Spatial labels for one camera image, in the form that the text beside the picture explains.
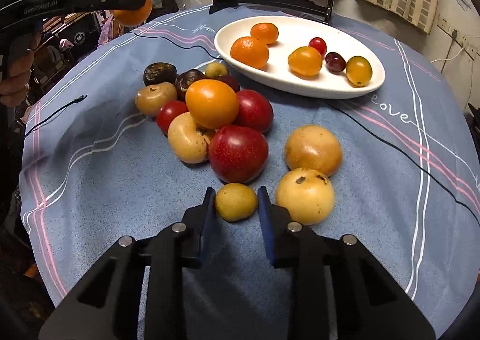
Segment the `finger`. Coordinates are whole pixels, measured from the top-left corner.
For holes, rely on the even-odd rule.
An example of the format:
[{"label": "finger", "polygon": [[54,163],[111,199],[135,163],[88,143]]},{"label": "finger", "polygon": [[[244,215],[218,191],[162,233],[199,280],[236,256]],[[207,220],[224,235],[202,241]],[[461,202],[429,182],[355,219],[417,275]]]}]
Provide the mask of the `finger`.
[{"label": "finger", "polygon": [[40,34],[39,32],[35,32],[35,34],[33,35],[33,40],[30,42],[30,48],[32,50],[35,50],[38,47],[41,38],[42,34]]},{"label": "finger", "polygon": [[0,103],[3,105],[13,108],[18,107],[22,104],[22,101],[27,97],[28,88],[24,87],[22,90],[0,97]]},{"label": "finger", "polygon": [[9,95],[22,90],[22,88],[28,84],[31,74],[32,72],[29,69],[25,73],[19,74],[16,77],[7,78],[0,82],[0,95]]},{"label": "finger", "polygon": [[15,77],[21,73],[25,73],[32,67],[34,58],[35,53],[33,50],[28,50],[24,56],[18,58],[11,64],[10,69],[8,70],[9,77]]}]

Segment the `white plate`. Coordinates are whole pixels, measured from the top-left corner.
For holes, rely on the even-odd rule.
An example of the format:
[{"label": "white plate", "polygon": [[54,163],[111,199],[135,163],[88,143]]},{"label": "white plate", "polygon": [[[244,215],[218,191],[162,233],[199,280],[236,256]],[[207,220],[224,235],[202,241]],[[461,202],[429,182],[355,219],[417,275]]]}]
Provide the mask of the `white plate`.
[{"label": "white plate", "polygon": [[[254,69],[230,57],[234,41],[250,36],[250,29],[257,23],[273,23],[278,27],[277,44],[271,46],[268,64],[262,70]],[[308,46],[312,38],[325,40],[328,53],[335,51],[345,61],[355,55],[365,57],[371,65],[373,76],[366,87],[350,85],[345,73],[332,74],[325,62],[317,76],[305,80],[289,70],[288,56],[301,46]],[[298,17],[257,16],[227,24],[215,35],[215,48],[222,58],[247,77],[269,87],[302,96],[323,99],[349,99],[378,89],[385,81],[385,69],[378,57],[363,43],[333,27]]]}]

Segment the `blue tablecloth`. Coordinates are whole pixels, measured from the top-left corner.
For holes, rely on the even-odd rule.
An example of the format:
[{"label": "blue tablecloth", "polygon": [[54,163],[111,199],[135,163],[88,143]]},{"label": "blue tablecloth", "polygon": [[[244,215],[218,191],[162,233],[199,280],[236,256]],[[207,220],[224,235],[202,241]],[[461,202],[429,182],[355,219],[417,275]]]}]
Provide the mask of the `blue tablecloth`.
[{"label": "blue tablecloth", "polygon": [[[183,47],[200,45],[216,56],[215,32],[261,14],[282,13],[240,7],[209,15],[204,6],[165,15],[136,32]],[[447,82],[421,55],[368,25],[338,16],[332,25],[369,47],[386,71],[373,94],[332,103],[407,152],[479,218],[479,162]],[[158,61],[183,72],[213,60],[199,48],[126,34],[73,68],[30,117],[27,130],[88,94],[25,140],[22,220],[56,305],[118,237],[153,236],[199,204],[208,185],[221,187],[208,164],[191,169],[177,160],[155,122],[135,109],[143,70]],[[315,123],[331,130],[344,151],[332,177],[337,204],[314,230],[332,238],[358,236],[440,336],[471,295],[480,267],[474,215],[408,158],[323,100],[239,78],[243,87],[267,96],[275,113],[269,162],[252,187],[266,185],[275,197],[287,172],[283,145],[293,129]],[[257,215],[238,224],[220,222],[204,268],[184,273],[190,339],[286,337],[290,276],[268,265]]]}]

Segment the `purple grape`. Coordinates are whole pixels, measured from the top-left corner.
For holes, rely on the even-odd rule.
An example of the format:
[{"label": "purple grape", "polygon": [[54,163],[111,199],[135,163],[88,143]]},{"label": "purple grape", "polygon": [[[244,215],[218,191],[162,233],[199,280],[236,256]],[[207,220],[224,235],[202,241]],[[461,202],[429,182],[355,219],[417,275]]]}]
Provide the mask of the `purple grape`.
[{"label": "purple grape", "polygon": [[327,69],[332,73],[343,72],[347,65],[339,53],[328,53],[325,56],[325,64],[327,65]]}]

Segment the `metal screw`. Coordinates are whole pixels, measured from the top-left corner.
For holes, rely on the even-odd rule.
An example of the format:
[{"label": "metal screw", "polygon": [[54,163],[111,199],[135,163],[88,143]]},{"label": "metal screw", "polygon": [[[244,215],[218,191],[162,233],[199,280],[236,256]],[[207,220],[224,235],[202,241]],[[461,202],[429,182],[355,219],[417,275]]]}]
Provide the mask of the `metal screw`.
[{"label": "metal screw", "polygon": [[286,227],[293,232],[300,231],[302,229],[302,224],[299,224],[298,222],[290,222]]},{"label": "metal screw", "polygon": [[126,246],[129,246],[134,240],[130,236],[123,236],[123,237],[120,237],[118,241],[120,246],[126,247]]},{"label": "metal screw", "polygon": [[173,224],[173,225],[172,225],[172,230],[173,230],[175,233],[184,232],[184,231],[186,231],[186,229],[187,229],[187,225],[185,225],[185,224],[182,223],[182,222],[177,222],[176,224]]},{"label": "metal screw", "polygon": [[342,240],[347,245],[355,245],[357,243],[357,238],[351,234],[345,234],[345,236],[342,237]]}]

